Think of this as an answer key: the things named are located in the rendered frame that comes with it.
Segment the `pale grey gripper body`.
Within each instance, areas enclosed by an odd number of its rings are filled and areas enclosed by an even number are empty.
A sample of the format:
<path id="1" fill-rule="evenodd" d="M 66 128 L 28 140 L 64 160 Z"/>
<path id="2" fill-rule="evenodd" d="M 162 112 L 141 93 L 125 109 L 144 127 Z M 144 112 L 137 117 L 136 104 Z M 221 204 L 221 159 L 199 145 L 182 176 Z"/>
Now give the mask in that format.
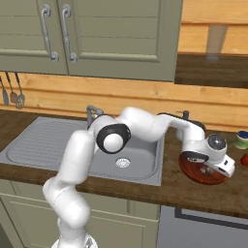
<path id="1" fill-rule="evenodd" d="M 205 176 L 211 176 L 215 173 L 215 170 L 207 165 L 202 165 L 201 173 L 204 174 Z"/>

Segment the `green lower cupboard door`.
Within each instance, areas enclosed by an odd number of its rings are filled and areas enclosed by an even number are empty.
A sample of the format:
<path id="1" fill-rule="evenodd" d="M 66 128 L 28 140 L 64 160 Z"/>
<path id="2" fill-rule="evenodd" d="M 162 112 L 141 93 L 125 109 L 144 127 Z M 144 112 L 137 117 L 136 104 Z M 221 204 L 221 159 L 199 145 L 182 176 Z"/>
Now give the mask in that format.
<path id="1" fill-rule="evenodd" d="M 84 194 L 91 207 L 86 230 L 99 248 L 155 248 L 160 206 Z M 14 248 L 51 248 L 57 217 L 39 185 L 0 179 L 0 223 Z"/>

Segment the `grey sink tap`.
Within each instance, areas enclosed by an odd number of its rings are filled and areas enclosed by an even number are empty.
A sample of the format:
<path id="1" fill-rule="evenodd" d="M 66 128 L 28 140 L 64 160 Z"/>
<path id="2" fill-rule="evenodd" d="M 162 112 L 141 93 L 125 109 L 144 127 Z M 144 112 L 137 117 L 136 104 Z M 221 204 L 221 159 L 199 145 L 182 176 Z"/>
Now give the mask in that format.
<path id="1" fill-rule="evenodd" d="M 88 105 L 87 111 L 87 129 L 93 130 L 99 125 L 98 117 L 104 114 L 101 108 L 96 108 L 92 105 Z"/>

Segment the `wide green cupboard door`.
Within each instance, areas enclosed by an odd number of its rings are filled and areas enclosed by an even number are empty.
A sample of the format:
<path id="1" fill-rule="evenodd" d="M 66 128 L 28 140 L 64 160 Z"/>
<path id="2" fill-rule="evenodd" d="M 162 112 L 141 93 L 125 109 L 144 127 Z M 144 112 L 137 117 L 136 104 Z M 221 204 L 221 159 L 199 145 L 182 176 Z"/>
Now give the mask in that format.
<path id="1" fill-rule="evenodd" d="M 183 0 L 57 0 L 67 19 L 71 76 L 173 81 Z"/>

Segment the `steel sink with drainer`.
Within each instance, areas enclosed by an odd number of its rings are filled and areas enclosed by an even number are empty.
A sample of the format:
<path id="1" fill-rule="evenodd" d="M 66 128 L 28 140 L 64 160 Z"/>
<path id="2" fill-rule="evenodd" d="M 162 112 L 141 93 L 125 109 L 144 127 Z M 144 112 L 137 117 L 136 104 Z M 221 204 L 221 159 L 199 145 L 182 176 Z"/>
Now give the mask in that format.
<path id="1" fill-rule="evenodd" d="M 86 128 L 87 123 L 81 120 L 38 117 L 0 151 L 0 163 L 57 171 L 71 134 Z M 94 155 L 88 174 L 159 186 L 162 181 L 164 144 L 163 139 L 147 142 L 132 137 L 116 154 L 99 150 Z"/>

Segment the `narrow green cupboard door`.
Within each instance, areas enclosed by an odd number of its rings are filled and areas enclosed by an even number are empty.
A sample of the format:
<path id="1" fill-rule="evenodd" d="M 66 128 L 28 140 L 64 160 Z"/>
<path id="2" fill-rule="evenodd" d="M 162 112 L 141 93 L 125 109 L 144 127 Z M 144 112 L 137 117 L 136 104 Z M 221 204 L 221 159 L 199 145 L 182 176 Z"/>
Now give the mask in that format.
<path id="1" fill-rule="evenodd" d="M 46 18 L 50 48 L 58 62 L 48 56 L 41 11 Z M 67 75 L 67 61 L 61 33 L 57 0 L 0 0 L 0 72 Z"/>

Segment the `grey dishwasher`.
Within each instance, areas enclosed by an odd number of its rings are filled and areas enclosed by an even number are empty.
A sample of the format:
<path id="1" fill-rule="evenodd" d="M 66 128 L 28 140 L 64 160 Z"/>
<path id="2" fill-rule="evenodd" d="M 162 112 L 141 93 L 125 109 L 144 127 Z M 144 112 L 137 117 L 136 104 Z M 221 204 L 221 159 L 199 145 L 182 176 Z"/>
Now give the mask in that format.
<path id="1" fill-rule="evenodd" d="M 248 219 L 181 209 L 184 214 L 248 225 Z M 248 230 L 177 219 L 174 210 L 161 207 L 157 248 L 248 248 Z"/>

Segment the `dark wooden shelf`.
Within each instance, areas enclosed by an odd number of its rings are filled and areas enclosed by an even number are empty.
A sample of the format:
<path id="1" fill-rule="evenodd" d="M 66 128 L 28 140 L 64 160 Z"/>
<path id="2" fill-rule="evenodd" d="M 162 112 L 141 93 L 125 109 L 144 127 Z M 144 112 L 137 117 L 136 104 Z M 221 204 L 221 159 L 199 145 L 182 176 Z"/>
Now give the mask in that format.
<path id="1" fill-rule="evenodd" d="M 174 83 L 248 89 L 248 56 L 179 54 Z"/>

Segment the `clear drinking glass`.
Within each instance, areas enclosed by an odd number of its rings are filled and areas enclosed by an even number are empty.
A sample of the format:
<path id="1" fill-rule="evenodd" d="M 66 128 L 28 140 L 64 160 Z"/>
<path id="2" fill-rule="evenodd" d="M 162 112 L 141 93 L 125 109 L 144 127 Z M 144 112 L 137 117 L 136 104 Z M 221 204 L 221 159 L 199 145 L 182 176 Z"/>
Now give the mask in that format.
<path id="1" fill-rule="evenodd" d="M 227 25 L 210 25 L 207 34 L 205 59 L 208 62 L 219 60 L 229 27 Z"/>

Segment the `hanging grey slotted spoon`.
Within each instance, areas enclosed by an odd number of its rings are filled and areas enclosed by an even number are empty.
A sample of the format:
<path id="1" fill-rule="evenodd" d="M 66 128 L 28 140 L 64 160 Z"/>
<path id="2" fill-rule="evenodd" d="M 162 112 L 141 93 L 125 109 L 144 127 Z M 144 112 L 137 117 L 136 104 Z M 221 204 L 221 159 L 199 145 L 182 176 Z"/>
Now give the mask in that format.
<path id="1" fill-rule="evenodd" d="M 17 82 L 18 87 L 20 88 L 20 82 L 19 82 L 19 77 L 18 74 L 15 74 L 15 79 Z M 22 94 L 22 89 L 19 89 L 19 95 L 17 96 L 17 102 L 15 104 L 15 107 L 17 109 L 23 109 L 25 105 L 25 96 Z"/>

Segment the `hanging grey knife-shaped tool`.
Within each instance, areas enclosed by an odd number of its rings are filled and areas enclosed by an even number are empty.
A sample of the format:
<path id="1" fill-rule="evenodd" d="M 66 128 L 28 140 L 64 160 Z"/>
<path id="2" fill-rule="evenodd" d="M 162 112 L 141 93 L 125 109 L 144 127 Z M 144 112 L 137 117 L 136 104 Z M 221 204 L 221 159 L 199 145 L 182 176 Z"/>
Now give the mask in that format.
<path id="1" fill-rule="evenodd" d="M 4 87 L 4 84 L 3 84 L 1 76 L 0 76 L 0 84 L 2 86 L 2 95 L 3 95 L 4 105 L 8 106 L 10 104 L 9 97 L 8 97 L 8 93 L 7 93 L 7 91 L 6 91 L 5 87 Z"/>

